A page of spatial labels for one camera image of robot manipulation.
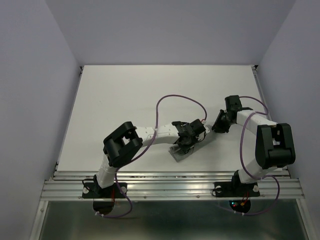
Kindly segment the grey cloth napkin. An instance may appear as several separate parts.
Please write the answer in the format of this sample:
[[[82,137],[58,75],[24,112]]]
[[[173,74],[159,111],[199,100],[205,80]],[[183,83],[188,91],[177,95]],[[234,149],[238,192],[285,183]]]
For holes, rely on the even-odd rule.
[[[180,163],[196,152],[204,150],[207,146],[210,146],[216,140],[216,138],[216,134],[212,131],[209,133],[204,132],[202,137],[200,137],[200,139],[196,137],[192,144],[173,144],[169,148],[168,152],[177,163]]]

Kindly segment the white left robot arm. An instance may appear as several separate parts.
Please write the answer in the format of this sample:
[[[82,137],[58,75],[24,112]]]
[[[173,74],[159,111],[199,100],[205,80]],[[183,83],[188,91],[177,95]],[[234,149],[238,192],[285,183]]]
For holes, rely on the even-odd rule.
[[[159,127],[136,127],[127,121],[103,140],[103,161],[94,175],[94,191],[100,197],[111,193],[115,174],[138,157],[141,148],[151,145],[170,145],[169,153],[176,160],[191,154],[210,129],[199,119],[189,122],[173,121]]]

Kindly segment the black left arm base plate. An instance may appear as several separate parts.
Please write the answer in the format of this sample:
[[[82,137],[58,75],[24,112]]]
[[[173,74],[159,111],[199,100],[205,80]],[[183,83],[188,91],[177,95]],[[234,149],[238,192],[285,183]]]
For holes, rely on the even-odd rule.
[[[116,183],[107,187],[100,188],[93,181],[83,182],[82,198],[83,199],[124,199],[125,196],[121,193],[127,190],[127,183],[120,182],[119,186]]]

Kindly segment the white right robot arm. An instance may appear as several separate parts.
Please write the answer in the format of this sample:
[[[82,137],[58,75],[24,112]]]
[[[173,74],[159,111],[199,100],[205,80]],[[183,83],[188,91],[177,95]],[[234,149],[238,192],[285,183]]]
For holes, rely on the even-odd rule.
[[[256,183],[275,169],[292,165],[296,160],[296,151],[292,128],[288,123],[277,123],[264,118],[268,112],[254,111],[244,107],[242,96],[230,95],[225,98],[225,110],[220,113],[212,127],[213,132],[228,133],[232,125],[242,126],[239,157],[241,169],[237,170],[230,182],[231,192],[242,195],[248,190],[248,184]],[[245,131],[256,136],[254,159],[244,163],[243,144]]]

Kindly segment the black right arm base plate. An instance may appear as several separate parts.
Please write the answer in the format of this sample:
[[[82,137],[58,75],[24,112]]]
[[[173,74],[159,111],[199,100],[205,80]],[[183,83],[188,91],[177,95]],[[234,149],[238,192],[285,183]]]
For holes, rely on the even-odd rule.
[[[242,197],[259,197],[260,191],[258,184],[255,183],[240,183],[233,184],[231,181],[216,181],[213,183],[214,187],[211,194],[217,198],[242,198]]]

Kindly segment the pink handled fork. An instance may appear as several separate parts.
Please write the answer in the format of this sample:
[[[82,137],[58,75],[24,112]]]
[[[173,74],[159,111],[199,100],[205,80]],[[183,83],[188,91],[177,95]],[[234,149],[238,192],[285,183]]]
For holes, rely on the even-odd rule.
[[[179,148],[179,147],[178,148],[174,148],[172,151],[173,151],[174,155],[178,155],[178,156],[183,156],[183,155],[186,154],[186,152],[183,149]]]

